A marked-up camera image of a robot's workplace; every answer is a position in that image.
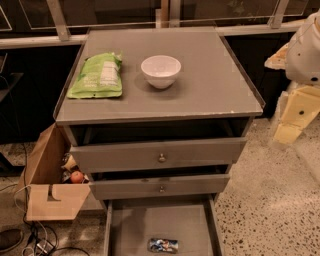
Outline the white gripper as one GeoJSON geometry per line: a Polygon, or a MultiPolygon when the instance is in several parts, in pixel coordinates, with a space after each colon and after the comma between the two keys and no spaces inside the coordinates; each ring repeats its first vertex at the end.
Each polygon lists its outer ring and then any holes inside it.
{"type": "MultiPolygon", "coordinates": [[[[286,69],[286,54],[288,44],[283,45],[269,57],[264,66],[274,70],[286,69]]],[[[292,144],[320,113],[320,89],[314,86],[302,86],[294,89],[288,96],[288,101],[274,134],[274,140],[282,144],[292,144]]]]}

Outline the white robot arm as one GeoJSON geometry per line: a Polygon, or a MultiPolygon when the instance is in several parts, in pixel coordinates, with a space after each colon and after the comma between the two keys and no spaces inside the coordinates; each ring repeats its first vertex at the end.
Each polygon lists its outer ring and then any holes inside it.
{"type": "Polygon", "coordinates": [[[264,66],[283,69],[298,85],[287,96],[274,134],[275,141],[291,144],[320,113],[320,11],[311,14],[264,66]]]}

